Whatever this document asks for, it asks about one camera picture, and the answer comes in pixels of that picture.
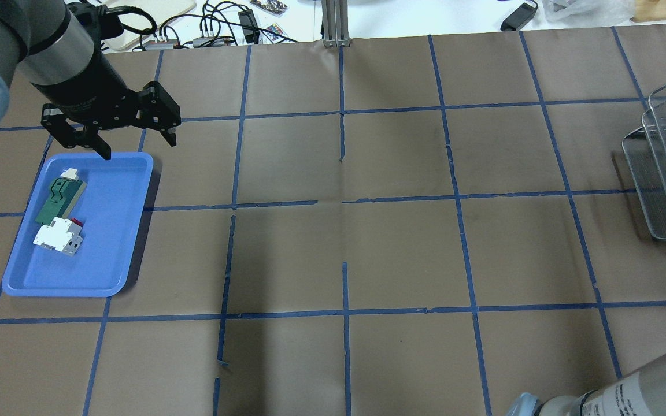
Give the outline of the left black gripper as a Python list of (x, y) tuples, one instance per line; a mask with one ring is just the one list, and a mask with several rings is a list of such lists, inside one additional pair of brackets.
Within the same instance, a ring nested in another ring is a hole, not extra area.
[(177, 145), (182, 114), (172, 95), (158, 81), (130, 90), (105, 55), (93, 55), (63, 82), (40, 81), (39, 92), (50, 102), (42, 106), (40, 124), (64, 149), (90, 149), (109, 161), (111, 147), (99, 132), (126, 126), (155, 130), (169, 146)]

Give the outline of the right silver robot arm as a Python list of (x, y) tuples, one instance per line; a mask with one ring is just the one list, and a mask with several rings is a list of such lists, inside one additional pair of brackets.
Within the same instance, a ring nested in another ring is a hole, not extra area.
[(10, 415), (653, 413), (629, 100), (190, 119), (137, 285)]

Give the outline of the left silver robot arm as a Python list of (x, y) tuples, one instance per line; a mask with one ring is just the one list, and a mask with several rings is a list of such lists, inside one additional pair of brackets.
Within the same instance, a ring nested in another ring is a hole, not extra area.
[(180, 106), (157, 81), (127, 87), (101, 50), (124, 31), (158, 29), (138, 7), (95, 6), (87, 1), (0, 1), (0, 123), (16, 72), (47, 98), (40, 123), (66, 149), (112, 150), (99, 133), (133, 126), (156, 130), (174, 147)]

